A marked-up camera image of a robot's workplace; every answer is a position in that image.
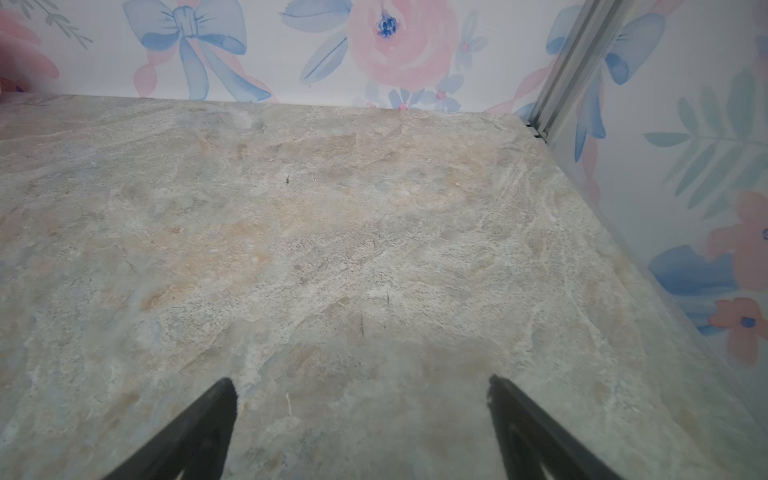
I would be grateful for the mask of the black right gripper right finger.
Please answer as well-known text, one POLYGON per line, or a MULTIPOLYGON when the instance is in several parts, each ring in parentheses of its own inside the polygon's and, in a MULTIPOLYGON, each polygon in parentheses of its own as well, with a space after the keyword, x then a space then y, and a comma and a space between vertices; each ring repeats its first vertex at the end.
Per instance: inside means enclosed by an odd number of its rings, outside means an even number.
POLYGON ((509 479, 620 479, 511 380, 489 378, 487 406, 509 479))

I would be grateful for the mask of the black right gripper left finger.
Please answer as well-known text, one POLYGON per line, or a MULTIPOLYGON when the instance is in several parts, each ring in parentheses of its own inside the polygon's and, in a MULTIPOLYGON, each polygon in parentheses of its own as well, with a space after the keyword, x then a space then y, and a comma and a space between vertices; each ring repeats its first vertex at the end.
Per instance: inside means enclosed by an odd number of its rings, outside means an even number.
POLYGON ((237 400, 232 380, 218 380, 106 477, 221 478, 237 418, 237 400))

